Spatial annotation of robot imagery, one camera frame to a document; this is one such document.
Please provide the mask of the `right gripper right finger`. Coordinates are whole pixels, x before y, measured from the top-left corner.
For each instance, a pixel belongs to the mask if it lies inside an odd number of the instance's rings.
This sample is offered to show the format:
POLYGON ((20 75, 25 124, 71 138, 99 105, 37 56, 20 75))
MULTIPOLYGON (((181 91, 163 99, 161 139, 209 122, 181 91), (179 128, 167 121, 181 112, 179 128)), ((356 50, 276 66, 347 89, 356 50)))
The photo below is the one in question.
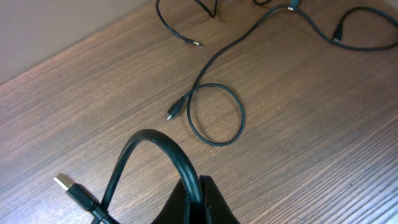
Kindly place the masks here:
POLYGON ((238 219, 228 207, 228 204, 215 184, 215 181, 210 176, 201 175, 200 183, 205 204, 205 223, 239 224, 238 219))

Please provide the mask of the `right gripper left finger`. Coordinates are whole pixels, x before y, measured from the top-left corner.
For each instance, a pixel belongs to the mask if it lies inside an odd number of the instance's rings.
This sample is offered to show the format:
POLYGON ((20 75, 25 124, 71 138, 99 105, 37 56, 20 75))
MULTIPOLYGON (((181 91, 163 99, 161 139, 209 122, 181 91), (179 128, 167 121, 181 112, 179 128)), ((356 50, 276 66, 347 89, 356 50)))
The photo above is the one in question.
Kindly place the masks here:
POLYGON ((190 200, 180 179, 152 224, 189 224, 190 200))

